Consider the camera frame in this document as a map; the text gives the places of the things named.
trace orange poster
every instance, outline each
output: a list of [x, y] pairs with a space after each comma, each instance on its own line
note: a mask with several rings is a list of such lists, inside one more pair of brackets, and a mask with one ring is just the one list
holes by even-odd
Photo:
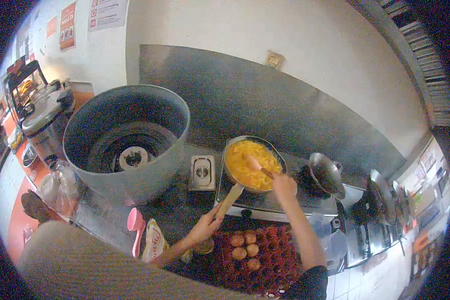
[[46, 37], [49, 38], [57, 32], [57, 16], [46, 24]]
[[75, 2], [62, 10], [60, 16], [60, 50], [75, 46]]

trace brown egg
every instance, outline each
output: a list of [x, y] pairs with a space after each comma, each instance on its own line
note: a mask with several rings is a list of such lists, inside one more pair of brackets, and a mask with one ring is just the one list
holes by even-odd
[[260, 261], [256, 258], [250, 258], [250, 260], [246, 262], [246, 265], [253, 271], [260, 269]]
[[256, 256], [258, 254], [258, 245], [251, 244], [246, 247], [246, 254], [250, 257]]
[[235, 248], [232, 251], [232, 257], [234, 259], [236, 259], [237, 261], [244, 259], [246, 256], [247, 256], [247, 250], [245, 250], [241, 247]]
[[232, 243], [232, 246], [234, 247], [240, 247], [245, 242], [245, 239], [240, 234], [234, 234], [230, 240]]
[[257, 243], [257, 236], [253, 233], [247, 233], [245, 235], [245, 242], [247, 245]]

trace wooden spatula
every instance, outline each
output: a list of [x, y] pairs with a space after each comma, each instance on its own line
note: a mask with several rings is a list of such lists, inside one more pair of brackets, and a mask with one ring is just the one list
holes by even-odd
[[267, 175], [271, 179], [274, 178], [274, 175], [269, 170], [263, 168], [258, 162], [258, 160], [254, 158], [252, 155], [246, 155], [246, 159], [248, 161], [248, 166], [250, 168], [252, 168], [255, 171], [262, 171], [263, 173], [265, 173], [265, 175]]
[[232, 189], [228, 192], [225, 200], [222, 202], [222, 206], [218, 209], [215, 218], [223, 218], [225, 214], [228, 212], [230, 207], [235, 203], [235, 201], [240, 197], [243, 191], [243, 185], [240, 183], [235, 184]]

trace hand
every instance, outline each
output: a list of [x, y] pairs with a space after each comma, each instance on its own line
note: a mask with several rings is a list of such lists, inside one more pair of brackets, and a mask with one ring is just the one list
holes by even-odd
[[279, 201], [295, 199], [297, 195], [297, 183], [283, 173], [273, 174], [273, 192]]
[[195, 245], [203, 242], [220, 227], [223, 218], [217, 218], [214, 221], [214, 217], [221, 206], [222, 202], [220, 202], [208, 213], [203, 214], [198, 220], [197, 224], [193, 226], [192, 230], [185, 237], [185, 240], [190, 247], [194, 247]]

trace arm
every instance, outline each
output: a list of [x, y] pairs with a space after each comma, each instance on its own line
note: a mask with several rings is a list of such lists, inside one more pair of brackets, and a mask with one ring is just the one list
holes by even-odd
[[220, 227], [220, 224], [222, 224], [223, 218], [214, 220], [221, 204], [222, 203], [219, 203], [208, 213], [203, 214], [186, 237], [179, 240], [169, 249], [164, 250], [160, 256], [157, 256], [154, 260], [150, 261], [150, 264], [158, 268], [163, 268], [177, 257], [184, 254], [188, 249], [197, 246], [199, 243], [210, 237], [212, 233]]
[[300, 251], [302, 268], [307, 271], [316, 266], [326, 267], [327, 261], [320, 240], [296, 198], [297, 183], [285, 174], [274, 173], [273, 177], [273, 191], [292, 227]]

